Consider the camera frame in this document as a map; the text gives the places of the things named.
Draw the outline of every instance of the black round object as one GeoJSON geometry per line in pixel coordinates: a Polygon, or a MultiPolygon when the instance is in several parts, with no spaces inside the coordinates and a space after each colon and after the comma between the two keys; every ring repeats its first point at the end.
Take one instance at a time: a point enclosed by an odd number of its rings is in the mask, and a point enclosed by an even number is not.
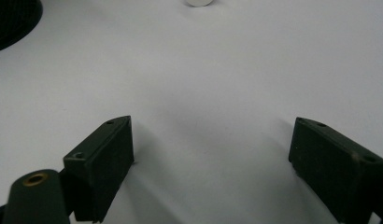
{"type": "Polygon", "coordinates": [[[28,35],[42,13],[39,0],[0,0],[0,50],[28,35]]]}

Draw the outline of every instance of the white table surface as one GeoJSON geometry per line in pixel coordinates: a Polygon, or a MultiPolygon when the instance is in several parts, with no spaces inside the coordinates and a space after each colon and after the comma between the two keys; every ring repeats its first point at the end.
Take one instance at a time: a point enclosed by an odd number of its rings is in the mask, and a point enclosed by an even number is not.
{"type": "Polygon", "coordinates": [[[383,0],[42,2],[0,51],[0,205],[124,115],[106,224],[336,223],[288,162],[296,117],[383,157],[383,0]]]}

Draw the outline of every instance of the small white object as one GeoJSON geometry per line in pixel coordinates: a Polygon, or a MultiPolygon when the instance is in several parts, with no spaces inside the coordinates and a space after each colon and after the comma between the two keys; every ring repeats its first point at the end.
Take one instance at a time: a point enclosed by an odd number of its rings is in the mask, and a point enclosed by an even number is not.
{"type": "Polygon", "coordinates": [[[186,0],[190,5],[194,7],[204,7],[211,3],[213,0],[186,0]]]}

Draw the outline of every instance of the white background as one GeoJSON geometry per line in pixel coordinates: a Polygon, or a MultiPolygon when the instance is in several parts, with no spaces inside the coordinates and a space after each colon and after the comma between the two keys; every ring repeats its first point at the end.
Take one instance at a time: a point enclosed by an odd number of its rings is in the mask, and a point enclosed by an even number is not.
{"type": "Polygon", "coordinates": [[[0,205],[124,115],[138,164],[106,224],[336,223],[288,162],[296,117],[383,157],[383,0],[43,6],[0,51],[0,205]]]}

